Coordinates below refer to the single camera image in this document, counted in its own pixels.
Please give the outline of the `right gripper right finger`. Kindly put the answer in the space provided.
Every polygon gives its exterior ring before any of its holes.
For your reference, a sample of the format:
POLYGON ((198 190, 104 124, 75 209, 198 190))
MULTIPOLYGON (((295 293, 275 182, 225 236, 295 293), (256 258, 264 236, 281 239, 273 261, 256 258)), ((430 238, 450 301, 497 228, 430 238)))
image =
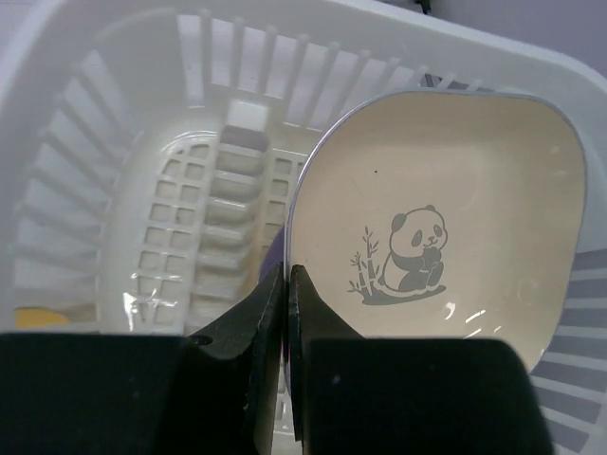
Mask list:
POLYGON ((366 338, 301 265, 288 280, 293 425, 306 454, 550 454, 522 360, 499 339, 366 338))

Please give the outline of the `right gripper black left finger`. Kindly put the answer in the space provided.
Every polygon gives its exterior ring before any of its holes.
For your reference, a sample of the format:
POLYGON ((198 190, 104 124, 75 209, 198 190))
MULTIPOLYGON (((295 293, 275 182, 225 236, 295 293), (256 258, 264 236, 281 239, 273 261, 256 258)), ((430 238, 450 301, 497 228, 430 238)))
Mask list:
POLYGON ((184 336, 1 337, 5 454, 268 454, 283 323, 276 265, 184 336))

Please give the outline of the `cream square plate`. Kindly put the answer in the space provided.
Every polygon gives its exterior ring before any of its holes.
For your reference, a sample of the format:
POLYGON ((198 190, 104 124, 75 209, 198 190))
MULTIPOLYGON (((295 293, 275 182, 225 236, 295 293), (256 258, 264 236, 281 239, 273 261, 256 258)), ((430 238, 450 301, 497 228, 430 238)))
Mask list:
POLYGON ((394 93, 313 151, 286 259, 365 337, 497 338, 532 369, 561 317, 585 193, 579 135, 548 102, 394 93))

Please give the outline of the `yellow square plate front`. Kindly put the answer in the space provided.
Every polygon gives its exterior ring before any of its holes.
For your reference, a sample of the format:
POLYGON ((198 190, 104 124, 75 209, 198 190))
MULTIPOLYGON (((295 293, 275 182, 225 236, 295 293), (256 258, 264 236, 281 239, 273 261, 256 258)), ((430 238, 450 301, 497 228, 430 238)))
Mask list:
POLYGON ((64 327, 69 318, 46 308, 17 308, 14 310, 15 327, 19 330, 37 330, 48 327, 64 327))

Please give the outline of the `purple square plate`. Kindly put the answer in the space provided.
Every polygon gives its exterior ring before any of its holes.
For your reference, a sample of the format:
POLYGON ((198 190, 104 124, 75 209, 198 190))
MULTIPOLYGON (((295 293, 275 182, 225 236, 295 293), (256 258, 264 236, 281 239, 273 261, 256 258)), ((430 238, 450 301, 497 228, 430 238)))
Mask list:
POLYGON ((261 282, 272 268, 284 261, 285 255, 285 228, 281 227, 271 242, 267 253, 262 260, 258 282, 261 282))

